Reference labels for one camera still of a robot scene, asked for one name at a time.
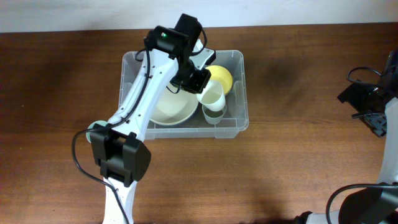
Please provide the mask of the yellow small bowl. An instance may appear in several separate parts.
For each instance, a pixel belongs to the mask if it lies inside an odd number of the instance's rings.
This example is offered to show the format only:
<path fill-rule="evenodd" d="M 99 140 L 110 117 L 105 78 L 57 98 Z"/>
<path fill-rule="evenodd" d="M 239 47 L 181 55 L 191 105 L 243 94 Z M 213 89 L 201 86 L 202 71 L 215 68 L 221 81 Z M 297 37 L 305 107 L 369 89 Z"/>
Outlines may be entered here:
<path fill-rule="evenodd" d="M 227 95 L 233 87 L 232 74 L 219 65 L 210 65 L 206 69 L 211 73 L 210 80 L 218 81 L 223 87 L 224 94 Z"/>

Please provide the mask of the cream plastic cup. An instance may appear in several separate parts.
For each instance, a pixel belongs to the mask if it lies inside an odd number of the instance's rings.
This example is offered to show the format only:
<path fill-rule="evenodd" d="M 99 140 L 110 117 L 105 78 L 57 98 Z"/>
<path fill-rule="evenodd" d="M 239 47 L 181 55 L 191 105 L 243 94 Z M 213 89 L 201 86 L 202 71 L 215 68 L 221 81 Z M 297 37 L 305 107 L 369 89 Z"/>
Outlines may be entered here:
<path fill-rule="evenodd" d="M 197 100 L 211 111 L 221 111 L 226 105 L 223 86 L 219 81 L 210 80 Z"/>

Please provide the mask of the large cream bowl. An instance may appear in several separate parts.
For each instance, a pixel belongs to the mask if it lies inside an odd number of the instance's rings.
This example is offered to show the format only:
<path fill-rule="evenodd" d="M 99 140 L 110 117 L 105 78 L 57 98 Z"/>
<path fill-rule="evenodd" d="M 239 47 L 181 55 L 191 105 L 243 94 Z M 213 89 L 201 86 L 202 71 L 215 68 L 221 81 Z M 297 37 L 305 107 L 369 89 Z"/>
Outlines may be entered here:
<path fill-rule="evenodd" d="M 150 120 L 155 124 L 173 126 L 189 119 L 197 110 L 196 95 L 186 91 L 177 94 L 165 89 L 153 110 Z"/>

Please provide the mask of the grey plastic cup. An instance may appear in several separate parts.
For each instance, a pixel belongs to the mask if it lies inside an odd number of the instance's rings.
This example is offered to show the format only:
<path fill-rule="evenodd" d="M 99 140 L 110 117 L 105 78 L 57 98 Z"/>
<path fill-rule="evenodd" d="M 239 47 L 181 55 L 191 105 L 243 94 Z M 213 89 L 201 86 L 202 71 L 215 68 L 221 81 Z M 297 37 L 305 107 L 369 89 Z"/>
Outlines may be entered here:
<path fill-rule="evenodd" d="M 223 119 L 224 114 L 226 113 L 226 106 L 224 106 L 223 109 L 220 111 L 212 111 L 208 109 L 205 105 L 203 105 L 201 108 L 206 122 L 212 125 L 220 123 Z"/>

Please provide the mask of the mint green plastic cup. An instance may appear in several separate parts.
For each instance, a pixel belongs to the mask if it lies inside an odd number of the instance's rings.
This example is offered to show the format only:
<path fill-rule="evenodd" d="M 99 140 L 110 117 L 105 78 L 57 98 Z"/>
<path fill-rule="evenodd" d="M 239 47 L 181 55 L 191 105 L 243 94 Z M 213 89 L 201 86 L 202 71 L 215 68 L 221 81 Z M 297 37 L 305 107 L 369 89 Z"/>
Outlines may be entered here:
<path fill-rule="evenodd" d="M 96 125 L 96 124 L 98 124 L 98 125 L 100 125 L 100 126 L 106 126 L 106 125 L 107 125 L 107 122 L 106 122 L 106 121 L 102 121 L 102 120 L 95 121 L 95 122 L 91 123 L 91 124 L 88 126 L 88 129 L 93 129 L 93 128 L 94 128 L 94 125 Z M 87 141 L 88 141 L 89 143 L 91 142 L 91 138 L 90 138 L 90 133 L 89 133 L 89 132 L 86 133 L 86 139 L 87 139 Z"/>

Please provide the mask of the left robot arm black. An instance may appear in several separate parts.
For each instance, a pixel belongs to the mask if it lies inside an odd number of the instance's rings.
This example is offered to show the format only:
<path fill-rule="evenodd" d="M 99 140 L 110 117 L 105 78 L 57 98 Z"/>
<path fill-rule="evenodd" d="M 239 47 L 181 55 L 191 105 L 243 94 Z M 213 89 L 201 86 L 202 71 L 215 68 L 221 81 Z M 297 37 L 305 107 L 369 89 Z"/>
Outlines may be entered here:
<path fill-rule="evenodd" d="M 210 79 L 204 66 L 215 59 L 199 36 L 200 25 L 157 26 L 144 39 L 141 67 L 118 111 L 106 124 L 90 128 L 90 143 L 100 183 L 106 186 L 104 223 L 132 223 L 137 183 L 146 173 L 151 153 L 144 145 L 153 110 L 163 91 L 172 85 L 177 91 L 201 93 Z"/>

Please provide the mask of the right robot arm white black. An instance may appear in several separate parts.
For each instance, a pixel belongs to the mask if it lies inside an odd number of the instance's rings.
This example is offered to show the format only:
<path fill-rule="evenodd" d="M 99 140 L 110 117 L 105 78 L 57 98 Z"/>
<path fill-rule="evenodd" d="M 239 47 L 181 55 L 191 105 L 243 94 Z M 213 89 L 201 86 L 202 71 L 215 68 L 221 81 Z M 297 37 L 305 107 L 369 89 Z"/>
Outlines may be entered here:
<path fill-rule="evenodd" d="M 324 213 L 304 212 L 294 223 L 397 223 L 397 51 L 389 53 L 376 84 L 346 77 L 351 85 L 338 95 L 375 135 L 384 137 L 382 166 L 374 184 L 352 184 L 332 193 Z"/>

